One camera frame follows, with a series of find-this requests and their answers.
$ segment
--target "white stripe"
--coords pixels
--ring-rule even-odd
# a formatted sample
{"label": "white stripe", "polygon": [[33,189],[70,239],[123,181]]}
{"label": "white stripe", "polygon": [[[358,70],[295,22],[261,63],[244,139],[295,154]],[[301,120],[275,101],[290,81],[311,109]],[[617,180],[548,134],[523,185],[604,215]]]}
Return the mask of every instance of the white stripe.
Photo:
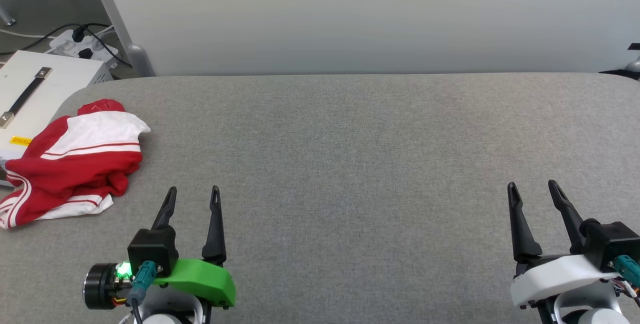
{"label": "white stripe", "polygon": [[102,213],[112,205],[114,205],[114,200],[110,194],[107,194],[102,201],[98,201],[98,205],[91,201],[64,203],[58,207],[52,208],[36,220],[77,217],[78,215],[95,215]]}
{"label": "white stripe", "polygon": [[140,133],[150,131],[139,117],[124,111],[97,111],[69,117],[66,126],[66,132],[47,150],[48,153],[62,155],[77,148],[137,143]]}
{"label": "white stripe", "polygon": [[67,202],[70,201],[92,201],[95,202],[96,204],[100,204],[100,202],[103,201],[103,197],[100,195],[74,195],[72,197],[70,197],[69,199],[66,200]]}
{"label": "white stripe", "polygon": [[19,197],[20,197],[19,195],[18,196],[14,196],[14,197],[9,198],[9,199],[3,201],[2,203],[0,203],[0,208],[3,208],[3,209],[0,209],[0,210],[2,210],[3,212],[4,211],[9,212],[9,210],[14,206],[14,204],[16,204],[18,202],[18,198]]}
{"label": "white stripe", "polygon": [[106,145],[106,146],[98,146],[97,148],[89,148],[89,149],[80,149],[69,151],[68,153],[64,153],[62,155],[50,155],[50,154],[42,154],[40,157],[46,160],[59,160],[67,156],[79,156],[79,155],[94,155],[96,153],[109,153],[109,152],[140,152],[139,144],[131,144],[131,145]]}
{"label": "white stripe", "polygon": [[7,229],[7,221],[9,221],[9,212],[16,206],[16,203],[20,198],[22,198],[23,194],[25,194],[25,189],[23,189],[18,196],[14,196],[11,201],[13,201],[13,205],[10,205],[7,208],[0,210],[0,228]]}
{"label": "white stripe", "polygon": [[18,215],[18,212],[20,212],[20,208],[22,208],[22,206],[25,204],[27,199],[29,199],[29,196],[32,194],[32,183],[30,183],[30,181],[27,180],[24,176],[22,176],[22,175],[20,175],[18,173],[14,173],[11,170],[7,170],[6,171],[6,176],[9,177],[9,178],[12,177],[11,179],[22,181],[24,183],[23,195],[18,200],[18,203],[16,203],[15,206],[12,208],[13,214],[10,215],[9,223],[7,223],[7,227],[11,228],[11,227],[15,227],[17,225],[16,224],[16,216]]}

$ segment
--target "gray fabric surface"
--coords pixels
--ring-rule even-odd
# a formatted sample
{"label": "gray fabric surface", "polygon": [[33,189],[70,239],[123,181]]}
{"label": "gray fabric surface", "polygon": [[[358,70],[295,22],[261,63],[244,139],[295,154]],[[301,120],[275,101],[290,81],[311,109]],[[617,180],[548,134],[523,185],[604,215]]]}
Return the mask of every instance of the gray fabric surface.
{"label": "gray fabric surface", "polygon": [[4,198],[7,195],[11,194],[14,190],[9,187],[0,186],[0,198]]}
{"label": "gray fabric surface", "polygon": [[[114,324],[87,310],[94,263],[178,188],[183,258],[218,185],[237,306],[215,323],[539,323],[512,307],[506,186],[546,253],[569,239],[555,179],[583,217],[640,231],[640,88],[597,74],[160,77],[83,89],[146,121],[144,161],[101,215],[0,232],[0,322]],[[640,310],[622,301],[633,322]]]}

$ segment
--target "green led light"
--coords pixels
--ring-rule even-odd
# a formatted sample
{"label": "green led light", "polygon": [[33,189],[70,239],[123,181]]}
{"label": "green led light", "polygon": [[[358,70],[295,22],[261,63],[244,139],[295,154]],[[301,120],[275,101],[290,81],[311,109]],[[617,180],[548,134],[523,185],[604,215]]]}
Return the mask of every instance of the green led light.
{"label": "green led light", "polygon": [[124,261],[116,267],[116,276],[119,279],[129,279],[133,273],[131,272],[131,264],[128,261]]}

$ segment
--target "red and white clothing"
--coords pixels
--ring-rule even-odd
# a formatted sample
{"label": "red and white clothing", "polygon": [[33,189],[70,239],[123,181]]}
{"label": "red and white clothing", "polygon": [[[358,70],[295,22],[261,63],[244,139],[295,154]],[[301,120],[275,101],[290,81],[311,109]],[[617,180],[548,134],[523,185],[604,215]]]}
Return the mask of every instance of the red and white clothing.
{"label": "red and white clothing", "polygon": [[22,158],[6,162],[7,180],[20,189],[0,201],[0,227],[103,212],[114,204],[111,194],[127,189],[127,175],[142,161],[138,136],[149,131],[109,99],[56,119]]}

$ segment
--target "white box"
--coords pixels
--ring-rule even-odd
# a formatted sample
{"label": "white box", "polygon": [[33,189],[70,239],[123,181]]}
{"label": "white box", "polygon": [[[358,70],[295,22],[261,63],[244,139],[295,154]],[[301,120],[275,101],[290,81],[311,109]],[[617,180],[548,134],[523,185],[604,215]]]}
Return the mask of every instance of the white box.
{"label": "white box", "polygon": [[[0,166],[21,158],[26,146],[12,143],[13,137],[33,139],[71,94],[89,85],[112,81],[102,61],[35,52],[16,52],[0,68],[0,114],[11,108],[42,67],[51,73],[35,89],[7,128],[0,128]],[[11,186],[0,169],[0,185]]]}

